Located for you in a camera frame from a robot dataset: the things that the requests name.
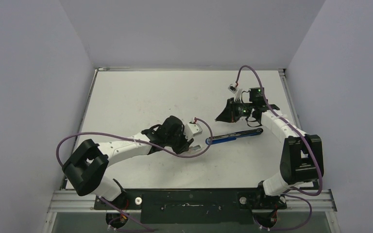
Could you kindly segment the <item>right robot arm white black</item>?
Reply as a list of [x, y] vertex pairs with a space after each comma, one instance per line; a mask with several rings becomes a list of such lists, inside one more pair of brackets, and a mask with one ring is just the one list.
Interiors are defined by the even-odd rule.
[[274, 203], [274, 196], [284, 194], [303, 183], [322, 181], [324, 175], [322, 140], [317, 135], [307, 134], [294, 126], [280, 108], [268, 104], [262, 88], [247, 91], [249, 102], [242, 100], [243, 90], [230, 85], [234, 93], [224, 110], [216, 117], [217, 122], [236, 123], [242, 117], [252, 118], [260, 126], [271, 131], [283, 144], [279, 171], [261, 182], [261, 191], [255, 202], [261, 208]]

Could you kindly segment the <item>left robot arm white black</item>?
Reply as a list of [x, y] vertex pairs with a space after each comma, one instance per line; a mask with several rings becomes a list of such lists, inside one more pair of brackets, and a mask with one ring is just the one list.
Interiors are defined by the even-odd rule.
[[62, 166], [62, 170], [79, 196], [95, 194], [106, 199], [113, 209], [125, 204], [124, 189], [108, 177], [107, 169], [135, 156], [149, 155], [169, 147], [176, 155], [187, 152], [194, 136], [202, 133], [196, 123], [183, 123], [170, 116], [162, 124], [154, 125], [127, 139], [95, 143], [83, 141]]

